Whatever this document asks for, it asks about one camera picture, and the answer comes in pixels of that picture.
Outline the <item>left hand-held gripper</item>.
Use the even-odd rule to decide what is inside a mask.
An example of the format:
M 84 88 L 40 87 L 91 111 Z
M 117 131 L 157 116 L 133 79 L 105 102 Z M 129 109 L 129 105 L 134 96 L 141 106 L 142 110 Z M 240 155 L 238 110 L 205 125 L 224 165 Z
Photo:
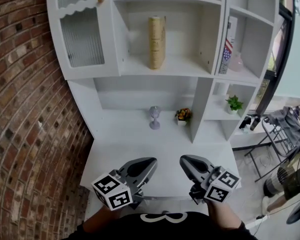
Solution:
M 130 160 L 120 169 L 104 173 L 91 183 L 97 198 L 111 211 L 129 206 L 136 209 L 144 200 L 142 187 L 158 166 L 154 157 Z

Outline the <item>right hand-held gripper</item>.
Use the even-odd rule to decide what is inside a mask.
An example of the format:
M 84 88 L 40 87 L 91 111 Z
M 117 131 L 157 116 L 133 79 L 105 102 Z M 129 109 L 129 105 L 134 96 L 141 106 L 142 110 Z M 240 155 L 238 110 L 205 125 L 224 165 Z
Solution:
M 212 201 L 225 203 L 241 182 L 241 177 L 230 169 L 213 165 L 197 155 L 182 155 L 179 164 L 193 182 L 189 195 L 196 204 Z

